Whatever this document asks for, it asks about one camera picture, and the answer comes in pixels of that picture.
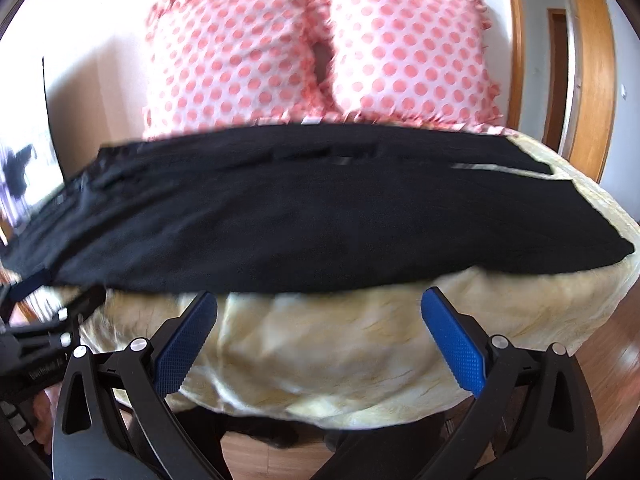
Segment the yellow blanket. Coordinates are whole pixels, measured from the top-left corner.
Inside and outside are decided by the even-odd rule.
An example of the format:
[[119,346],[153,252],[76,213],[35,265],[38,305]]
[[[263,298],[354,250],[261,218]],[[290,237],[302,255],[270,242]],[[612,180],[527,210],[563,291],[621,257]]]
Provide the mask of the yellow blanket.
[[[640,247],[638,225],[597,184],[535,140],[522,134],[511,140],[551,164],[552,178],[573,179],[620,234]],[[168,402],[174,410],[199,404],[230,415],[266,415],[324,428],[411,422],[469,395],[457,386],[422,322],[425,288],[439,286],[490,335],[501,333],[534,349],[559,341],[574,353],[638,278],[638,254],[614,266],[553,276],[470,268],[429,283],[338,294],[218,297],[216,325],[180,392]],[[74,291],[50,294],[56,304]],[[121,349],[137,336],[151,336],[193,296],[112,292],[82,327],[82,339],[94,352]]]

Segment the pillow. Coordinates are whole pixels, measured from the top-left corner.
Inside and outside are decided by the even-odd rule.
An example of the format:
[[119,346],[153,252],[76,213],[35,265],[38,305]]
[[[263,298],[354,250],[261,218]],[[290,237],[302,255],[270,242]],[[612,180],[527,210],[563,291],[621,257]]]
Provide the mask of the pillow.
[[321,114],[311,0],[162,0],[148,19],[145,138]]
[[443,123],[500,117],[482,55],[481,0],[325,0],[335,109]]

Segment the black garment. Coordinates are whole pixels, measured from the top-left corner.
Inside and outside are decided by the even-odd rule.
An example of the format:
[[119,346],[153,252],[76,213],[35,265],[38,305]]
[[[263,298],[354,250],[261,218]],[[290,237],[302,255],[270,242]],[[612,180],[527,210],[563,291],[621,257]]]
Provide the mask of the black garment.
[[21,149],[18,153],[9,152],[2,167],[9,194],[14,198],[21,198],[27,191],[24,169],[31,160],[32,152],[33,146],[31,144]]
[[[224,434],[234,431],[235,426],[241,426],[241,432],[251,436],[264,436],[270,431],[269,419],[252,417],[247,424],[240,418],[205,408],[194,408],[175,416],[200,452],[227,480],[232,480],[232,476],[220,447]],[[401,426],[341,431],[335,454],[311,480],[413,480],[440,448],[443,423],[444,414],[439,413]],[[129,436],[139,456],[159,466],[136,420]]]
[[634,250],[571,181],[501,137],[352,124],[238,128],[104,149],[5,267],[144,292],[330,292],[471,266],[553,274]]

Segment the white wall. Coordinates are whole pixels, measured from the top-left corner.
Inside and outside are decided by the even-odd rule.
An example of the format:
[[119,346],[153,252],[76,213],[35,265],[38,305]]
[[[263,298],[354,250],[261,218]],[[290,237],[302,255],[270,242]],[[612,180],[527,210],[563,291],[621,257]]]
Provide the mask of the white wall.
[[566,9],[568,0],[523,0],[525,78],[520,130],[542,140],[549,99],[550,37],[547,9]]
[[[484,2],[488,7],[488,17],[492,21],[492,27],[484,31],[484,43],[488,46],[484,51],[484,58],[491,78],[500,84],[500,95],[495,99],[495,103],[501,113],[506,115],[511,90],[511,0]],[[503,117],[500,123],[505,122],[506,117]]]
[[[26,0],[0,41],[0,116],[5,130],[41,131],[49,119],[60,164],[82,168],[105,142],[139,138],[146,104],[144,20],[155,0]],[[511,80],[510,0],[486,0],[492,77],[506,112]]]
[[[640,40],[616,0],[607,0],[616,43],[618,95],[600,185],[640,221]],[[624,86],[626,98],[622,97]]]

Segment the blue clamp pad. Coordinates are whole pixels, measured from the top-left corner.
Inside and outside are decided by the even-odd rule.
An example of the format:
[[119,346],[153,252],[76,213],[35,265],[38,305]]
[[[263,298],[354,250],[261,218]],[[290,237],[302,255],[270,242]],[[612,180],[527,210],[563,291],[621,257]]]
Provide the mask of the blue clamp pad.
[[178,318],[180,325],[155,359],[154,388],[160,397],[180,389],[217,316],[216,298],[206,292]]
[[28,295],[33,294],[41,286],[49,285],[51,273],[47,269],[38,270],[28,278],[19,283],[14,283],[9,289],[6,299],[12,303],[24,300]]
[[486,383],[484,357],[456,318],[460,314],[437,287],[424,292],[420,309],[460,388],[478,397]]

